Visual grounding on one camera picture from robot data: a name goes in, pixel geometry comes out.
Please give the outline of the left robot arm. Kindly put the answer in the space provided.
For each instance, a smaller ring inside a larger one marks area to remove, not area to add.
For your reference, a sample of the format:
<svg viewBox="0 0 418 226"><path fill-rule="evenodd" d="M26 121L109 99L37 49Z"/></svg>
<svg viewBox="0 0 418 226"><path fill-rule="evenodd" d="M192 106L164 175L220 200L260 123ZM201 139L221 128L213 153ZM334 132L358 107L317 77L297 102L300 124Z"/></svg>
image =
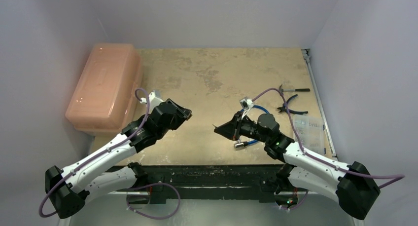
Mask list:
<svg viewBox="0 0 418 226"><path fill-rule="evenodd" d="M78 213L88 202L118 190L146 190L167 186L180 197L178 190L164 182L150 182L139 163L109 172L116 163L150 147L170 130L177 130L192 117L192 111L167 99L132 121L111 141L82 160L64 168L52 166L45 172L45 193L38 213L43 218L60 219Z"/></svg>

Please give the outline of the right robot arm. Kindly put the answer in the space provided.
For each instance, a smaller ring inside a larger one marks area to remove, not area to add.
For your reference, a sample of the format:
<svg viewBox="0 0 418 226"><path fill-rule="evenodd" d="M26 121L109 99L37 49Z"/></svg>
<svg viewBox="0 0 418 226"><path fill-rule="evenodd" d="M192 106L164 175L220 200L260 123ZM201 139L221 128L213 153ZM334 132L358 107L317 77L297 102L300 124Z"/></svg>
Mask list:
<svg viewBox="0 0 418 226"><path fill-rule="evenodd" d="M339 204L350 216L364 220L381 191L367 168L328 159L284 135L272 114L261 114L257 121L234 114L214 129L216 134L235 141L245 136L264 143L269 157L284 163L276 174L276 192L303 188L326 196Z"/></svg>

